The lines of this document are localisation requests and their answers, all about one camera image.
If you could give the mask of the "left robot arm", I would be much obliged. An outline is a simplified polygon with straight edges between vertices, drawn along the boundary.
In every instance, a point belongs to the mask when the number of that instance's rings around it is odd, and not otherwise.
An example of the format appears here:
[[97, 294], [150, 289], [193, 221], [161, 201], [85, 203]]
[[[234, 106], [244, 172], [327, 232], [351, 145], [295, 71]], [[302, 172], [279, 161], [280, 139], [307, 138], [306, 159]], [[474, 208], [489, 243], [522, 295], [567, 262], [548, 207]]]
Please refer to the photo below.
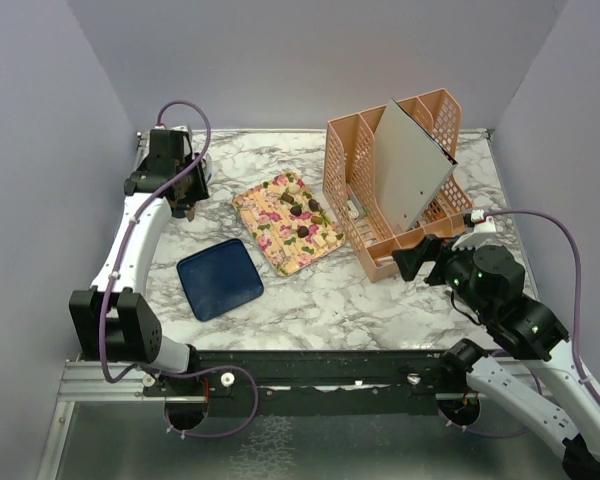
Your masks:
[[206, 160], [208, 147], [151, 192], [124, 199], [121, 221], [109, 254], [91, 286], [69, 299], [82, 353], [100, 362], [104, 379], [120, 382], [137, 367], [163, 371], [175, 392], [186, 395], [200, 385], [194, 348], [162, 334], [160, 321], [144, 295], [157, 243], [172, 216], [166, 191], [189, 177]]

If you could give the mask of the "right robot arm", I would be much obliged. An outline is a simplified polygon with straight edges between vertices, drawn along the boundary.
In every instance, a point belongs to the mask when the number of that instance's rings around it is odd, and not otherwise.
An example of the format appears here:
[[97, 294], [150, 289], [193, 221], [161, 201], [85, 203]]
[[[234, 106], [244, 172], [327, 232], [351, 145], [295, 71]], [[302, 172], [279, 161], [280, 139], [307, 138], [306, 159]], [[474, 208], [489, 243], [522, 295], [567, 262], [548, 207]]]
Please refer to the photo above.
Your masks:
[[427, 235], [411, 249], [393, 251], [392, 258], [406, 281], [423, 263], [432, 263], [426, 284], [450, 287], [494, 342], [553, 397], [514, 378], [469, 340], [446, 351], [441, 383], [490, 397], [561, 458], [569, 478], [600, 479], [600, 396], [579, 378], [566, 328], [547, 306], [524, 294], [525, 270], [513, 255], [495, 245], [456, 250], [451, 240]]

